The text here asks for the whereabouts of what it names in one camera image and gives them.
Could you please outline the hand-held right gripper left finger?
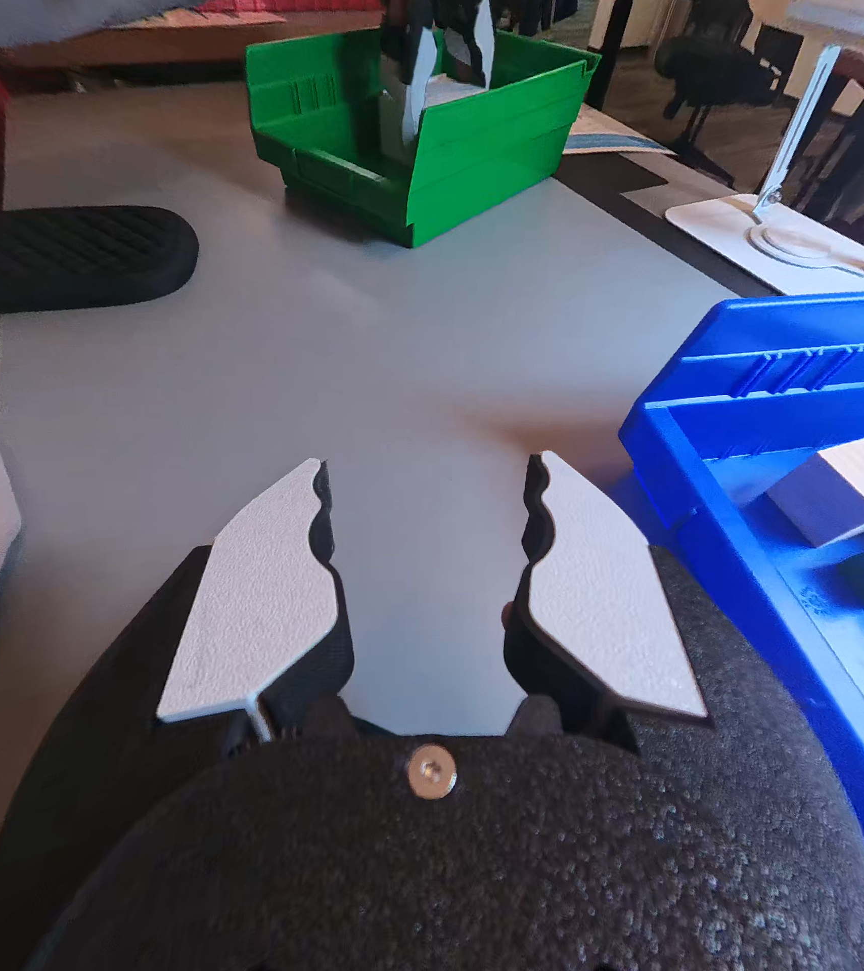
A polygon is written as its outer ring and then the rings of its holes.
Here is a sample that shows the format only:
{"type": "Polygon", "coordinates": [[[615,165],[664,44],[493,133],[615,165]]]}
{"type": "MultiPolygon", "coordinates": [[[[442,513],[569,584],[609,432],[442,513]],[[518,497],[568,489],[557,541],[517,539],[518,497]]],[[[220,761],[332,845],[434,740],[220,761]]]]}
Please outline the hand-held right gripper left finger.
{"type": "Polygon", "coordinates": [[[242,712],[257,739],[299,731],[338,694],[354,649],[327,463],[309,458],[220,530],[188,612],[156,716],[177,723],[242,712]]]}

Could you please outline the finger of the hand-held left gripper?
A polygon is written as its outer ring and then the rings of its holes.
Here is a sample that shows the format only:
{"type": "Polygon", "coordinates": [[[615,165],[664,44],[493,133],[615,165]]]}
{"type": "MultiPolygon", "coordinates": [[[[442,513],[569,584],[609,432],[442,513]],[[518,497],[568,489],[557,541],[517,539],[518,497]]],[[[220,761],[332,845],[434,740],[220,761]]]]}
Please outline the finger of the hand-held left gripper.
{"type": "Polygon", "coordinates": [[[459,65],[463,82],[491,86],[495,28],[489,1],[443,1],[442,31],[446,49],[459,65]]]}
{"type": "Polygon", "coordinates": [[[421,116],[425,110],[426,92],[436,73],[438,42],[433,28],[420,22],[410,23],[403,32],[400,77],[401,140],[410,147],[418,135],[421,116]]]}

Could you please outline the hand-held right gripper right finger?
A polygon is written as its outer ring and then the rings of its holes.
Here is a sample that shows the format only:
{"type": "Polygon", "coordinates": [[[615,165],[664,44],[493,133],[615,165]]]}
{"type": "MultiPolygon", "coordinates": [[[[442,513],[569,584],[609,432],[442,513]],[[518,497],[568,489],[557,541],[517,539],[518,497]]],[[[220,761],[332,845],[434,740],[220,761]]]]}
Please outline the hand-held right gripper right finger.
{"type": "Polygon", "coordinates": [[[661,581],[632,519],[552,451],[527,462],[526,565],[503,656],[565,734],[638,750],[633,716],[708,726],[708,707],[661,581]]]}

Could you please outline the white cardboard box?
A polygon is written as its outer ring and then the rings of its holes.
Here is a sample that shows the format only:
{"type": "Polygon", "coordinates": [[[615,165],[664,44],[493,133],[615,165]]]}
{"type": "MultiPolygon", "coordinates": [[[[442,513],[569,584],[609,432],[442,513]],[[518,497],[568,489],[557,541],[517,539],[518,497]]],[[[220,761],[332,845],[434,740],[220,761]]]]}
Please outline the white cardboard box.
{"type": "Polygon", "coordinates": [[[389,77],[382,83],[377,102],[379,149],[383,156],[401,165],[414,163],[418,132],[427,110],[486,93],[483,87],[438,74],[428,80],[424,103],[418,107],[417,100],[399,79],[389,77]]]}

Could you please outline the green plastic bin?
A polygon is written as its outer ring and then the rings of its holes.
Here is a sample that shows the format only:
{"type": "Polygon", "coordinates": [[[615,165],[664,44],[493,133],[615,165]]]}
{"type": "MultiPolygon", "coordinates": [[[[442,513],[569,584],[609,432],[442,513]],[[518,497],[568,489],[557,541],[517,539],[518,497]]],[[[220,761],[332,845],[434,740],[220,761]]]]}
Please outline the green plastic bin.
{"type": "Polygon", "coordinates": [[[379,56],[376,28],[248,47],[250,126],[286,188],[407,248],[551,176],[600,62],[499,31],[492,87],[429,106],[402,164],[380,144],[379,56]]]}

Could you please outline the blue plastic bin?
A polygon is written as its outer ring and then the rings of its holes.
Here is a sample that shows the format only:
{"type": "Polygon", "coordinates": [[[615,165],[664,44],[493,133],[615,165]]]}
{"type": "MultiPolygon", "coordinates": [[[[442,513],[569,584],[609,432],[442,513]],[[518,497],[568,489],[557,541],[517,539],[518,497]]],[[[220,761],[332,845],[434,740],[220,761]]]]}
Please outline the blue plastic bin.
{"type": "Polygon", "coordinates": [[[864,534],[814,549],[766,495],[864,437],[864,293],[710,309],[619,439],[667,546],[802,708],[864,834],[864,534]]]}

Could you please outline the red mesh item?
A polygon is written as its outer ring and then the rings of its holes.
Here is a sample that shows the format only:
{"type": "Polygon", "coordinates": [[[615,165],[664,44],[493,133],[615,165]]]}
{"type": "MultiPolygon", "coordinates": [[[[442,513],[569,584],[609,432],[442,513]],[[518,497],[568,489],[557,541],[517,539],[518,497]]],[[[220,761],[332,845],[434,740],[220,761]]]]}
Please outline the red mesh item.
{"type": "Polygon", "coordinates": [[[190,10],[208,26],[218,27],[280,27],[288,20],[271,1],[206,1],[190,10]]]}

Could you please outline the paper sheet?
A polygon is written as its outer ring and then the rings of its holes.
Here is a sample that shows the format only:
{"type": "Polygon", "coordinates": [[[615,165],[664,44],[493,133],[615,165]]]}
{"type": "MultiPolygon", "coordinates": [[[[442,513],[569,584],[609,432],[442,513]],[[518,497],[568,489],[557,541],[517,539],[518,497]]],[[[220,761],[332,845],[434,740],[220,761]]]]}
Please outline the paper sheet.
{"type": "Polygon", "coordinates": [[[624,123],[582,103],[571,126],[563,154],[648,152],[674,155],[674,150],[624,123]]]}

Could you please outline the wooden table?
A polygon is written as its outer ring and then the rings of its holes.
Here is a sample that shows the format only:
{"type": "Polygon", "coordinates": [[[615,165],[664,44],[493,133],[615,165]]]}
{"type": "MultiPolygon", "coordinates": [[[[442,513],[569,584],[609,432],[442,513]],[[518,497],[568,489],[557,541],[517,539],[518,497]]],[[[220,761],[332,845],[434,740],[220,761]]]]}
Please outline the wooden table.
{"type": "Polygon", "coordinates": [[[247,47],[378,26],[380,2],[278,2],[280,27],[208,26],[190,9],[59,42],[0,48],[0,66],[82,74],[115,68],[240,63],[247,47]]]}

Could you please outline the black office chair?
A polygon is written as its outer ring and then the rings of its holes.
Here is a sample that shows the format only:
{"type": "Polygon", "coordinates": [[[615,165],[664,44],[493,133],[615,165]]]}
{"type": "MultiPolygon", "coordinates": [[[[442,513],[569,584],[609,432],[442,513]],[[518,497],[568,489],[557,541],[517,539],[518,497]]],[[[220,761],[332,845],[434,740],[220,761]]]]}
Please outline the black office chair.
{"type": "Polygon", "coordinates": [[[760,108],[776,100],[776,74],[741,44],[752,18],[747,1],[692,1],[682,33],[662,42],[654,58],[656,73],[674,84],[664,118],[675,118],[683,107],[692,111],[667,147],[730,189],[734,177],[698,148],[697,139],[712,108],[760,108]]]}

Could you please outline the white cube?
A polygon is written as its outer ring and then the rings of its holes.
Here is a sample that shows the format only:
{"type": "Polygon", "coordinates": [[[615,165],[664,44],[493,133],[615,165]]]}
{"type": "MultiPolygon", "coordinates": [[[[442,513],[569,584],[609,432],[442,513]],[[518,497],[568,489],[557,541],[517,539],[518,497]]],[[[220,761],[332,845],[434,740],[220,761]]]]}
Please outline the white cube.
{"type": "Polygon", "coordinates": [[[864,533],[864,438],[816,452],[765,493],[816,549],[864,533]]]}

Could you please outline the white metal stand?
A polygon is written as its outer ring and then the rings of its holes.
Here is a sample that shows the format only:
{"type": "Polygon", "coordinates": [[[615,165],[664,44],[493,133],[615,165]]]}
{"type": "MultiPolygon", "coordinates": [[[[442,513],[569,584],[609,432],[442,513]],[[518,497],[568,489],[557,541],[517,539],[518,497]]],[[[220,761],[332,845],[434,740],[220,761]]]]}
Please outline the white metal stand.
{"type": "Polygon", "coordinates": [[[758,195],[668,208],[666,221],[782,295],[864,293],[864,246],[784,205],[781,188],[842,46],[827,43],[758,195]]]}

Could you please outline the white background table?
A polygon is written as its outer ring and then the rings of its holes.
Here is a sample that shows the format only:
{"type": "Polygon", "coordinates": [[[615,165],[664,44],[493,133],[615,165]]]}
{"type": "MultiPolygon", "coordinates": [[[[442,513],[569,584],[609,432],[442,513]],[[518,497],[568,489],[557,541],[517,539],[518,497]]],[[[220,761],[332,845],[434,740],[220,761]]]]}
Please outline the white background table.
{"type": "Polygon", "coordinates": [[[786,94],[801,98],[826,45],[864,58],[864,1],[750,1],[757,27],[771,26],[802,36],[801,51],[786,94]]]}

